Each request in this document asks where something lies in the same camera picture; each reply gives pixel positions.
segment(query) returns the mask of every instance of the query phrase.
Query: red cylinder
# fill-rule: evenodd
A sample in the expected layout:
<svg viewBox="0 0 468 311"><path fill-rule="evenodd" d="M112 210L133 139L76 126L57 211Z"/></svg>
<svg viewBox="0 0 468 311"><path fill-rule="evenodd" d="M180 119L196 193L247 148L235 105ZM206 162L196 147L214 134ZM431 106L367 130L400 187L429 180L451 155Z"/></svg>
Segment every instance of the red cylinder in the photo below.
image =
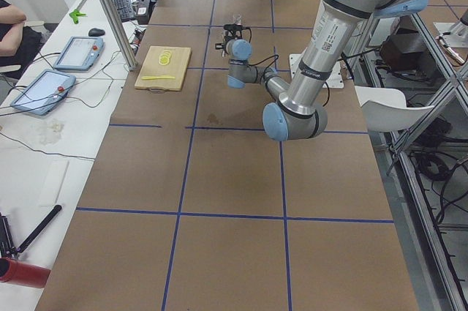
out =
<svg viewBox="0 0 468 311"><path fill-rule="evenodd" d="M28 263L0 258L0 282L44 288L49 278L50 269Z"/></svg>

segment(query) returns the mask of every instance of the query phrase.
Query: red can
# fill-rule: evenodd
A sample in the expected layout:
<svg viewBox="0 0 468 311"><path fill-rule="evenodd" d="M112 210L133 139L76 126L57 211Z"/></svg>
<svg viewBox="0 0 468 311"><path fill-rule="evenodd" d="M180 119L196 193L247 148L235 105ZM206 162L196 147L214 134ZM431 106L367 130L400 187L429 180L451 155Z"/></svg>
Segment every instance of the red can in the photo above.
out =
<svg viewBox="0 0 468 311"><path fill-rule="evenodd" d="M44 288L49 278L50 269L28 263L0 258L0 282Z"/></svg>

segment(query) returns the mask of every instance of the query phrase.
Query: white table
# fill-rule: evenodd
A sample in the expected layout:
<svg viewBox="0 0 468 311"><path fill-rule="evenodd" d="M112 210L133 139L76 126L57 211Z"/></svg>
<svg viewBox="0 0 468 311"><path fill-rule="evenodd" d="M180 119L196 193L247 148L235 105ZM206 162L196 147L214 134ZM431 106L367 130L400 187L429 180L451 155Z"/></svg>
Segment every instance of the white table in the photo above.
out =
<svg viewBox="0 0 468 311"><path fill-rule="evenodd" d="M76 7L80 1L77 0L73 7ZM42 55L61 51L71 36L87 36L89 29L94 27L104 29L106 35L103 36L105 48L102 55L88 72L75 73L77 82L83 81L83 83L76 85L69 92L70 97L81 98L89 105L96 105L102 99L112 80L102 72L97 73L91 79L84 80L106 65L113 53L119 49L99 0L86 0L80 11L86 13L87 16L80 17L79 24L75 25L72 19L66 15L42 49ZM124 24L124 28L127 36L131 37L135 29L134 24L127 22ZM48 59L52 64L56 56L51 56ZM42 59L35 62L24 73L18 85L28 85L41 71L47 68L50 68L49 65ZM27 113L0 116L1 132L27 143L34 149L95 157L127 77L127 67L120 53L105 71L115 80L112 82L109 93L98 107L88 108L78 100L67 99L46 116L30 116ZM8 106L17 95L18 91L12 91L1 106ZM0 109L0 114L11 112L15 112L15 110L11 108ZM7 216L14 243L17 246L52 209L52 206L38 206L38 197L50 164L55 160L69 161L57 200L57 203L63 207L61 212L27 251L20 255L21 261L51 269L93 162L40 154L1 136L0 154L0 212ZM2 309L33 310L41 293L42 289L1 283Z"/></svg>

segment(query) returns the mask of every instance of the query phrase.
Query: metal pole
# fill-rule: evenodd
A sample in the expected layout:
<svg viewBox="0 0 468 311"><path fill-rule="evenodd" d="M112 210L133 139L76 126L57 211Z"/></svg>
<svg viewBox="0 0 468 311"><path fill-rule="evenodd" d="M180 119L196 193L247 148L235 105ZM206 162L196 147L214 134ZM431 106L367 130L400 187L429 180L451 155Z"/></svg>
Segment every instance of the metal pole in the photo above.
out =
<svg viewBox="0 0 468 311"><path fill-rule="evenodd" d="M124 55L125 61L129 66L129 70L134 70L137 66L137 60L133 55L132 48L130 47L127 35L125 34L124 27L120 16L117 13L117 9L114 6L112 0L99 0L101 2L104 13L109 20L110 27L114 33L114 37L117 40L117 44L120 47L122 55Z"/></svg>

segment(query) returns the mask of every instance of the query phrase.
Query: green object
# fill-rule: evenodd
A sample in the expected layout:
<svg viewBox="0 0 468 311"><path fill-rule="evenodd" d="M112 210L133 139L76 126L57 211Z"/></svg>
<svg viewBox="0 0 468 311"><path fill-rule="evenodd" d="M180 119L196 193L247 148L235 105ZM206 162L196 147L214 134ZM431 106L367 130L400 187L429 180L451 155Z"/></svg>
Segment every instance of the green object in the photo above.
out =
<svg viewBox="0 0 468 311"><path fill-rule="evenodd" d="M78 9L73 10L71 13L68 14L73 19L74 24L78 24L78 17L86 16L86 13L81 13Z"/></svg>

